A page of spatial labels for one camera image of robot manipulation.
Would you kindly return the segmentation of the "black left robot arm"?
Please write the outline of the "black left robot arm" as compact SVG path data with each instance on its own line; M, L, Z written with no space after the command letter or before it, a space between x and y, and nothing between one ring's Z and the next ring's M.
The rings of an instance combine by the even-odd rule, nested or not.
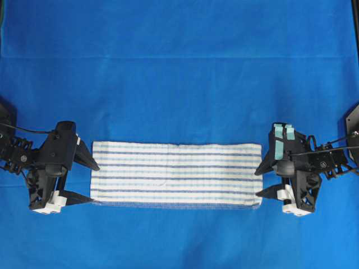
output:
M73 163L93 171L100 168L72 121L58 122L55 129L45 131L44 143L33 148L33 142L16 136L16 113L1 104L2 170L24 177L29 191L29 209L40 214L59 213L63 207L92 203L94 200L65 190L68 172Z

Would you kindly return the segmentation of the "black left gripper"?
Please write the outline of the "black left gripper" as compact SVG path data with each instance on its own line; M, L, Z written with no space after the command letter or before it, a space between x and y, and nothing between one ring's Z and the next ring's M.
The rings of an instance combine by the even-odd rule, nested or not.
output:
M94 201L65 190L73 161L93 171L100 170L86 144L77 135L66 139L51 133L40 147L35 168L27 174L30 210L40 214L60 213L66 206Z

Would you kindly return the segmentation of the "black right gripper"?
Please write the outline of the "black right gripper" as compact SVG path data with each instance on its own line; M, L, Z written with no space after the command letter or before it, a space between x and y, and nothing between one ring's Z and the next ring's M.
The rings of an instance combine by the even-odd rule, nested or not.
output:
M282 179L281 184L272 185L259 192L257 197L283 201L284 213L305 216L315 212L316 199L321 178L309 164L311 146L304 134L294 131L295 140L285 144L283 160L275 159L274 130L270 132L270 149L255 170L255 175L274 171Z

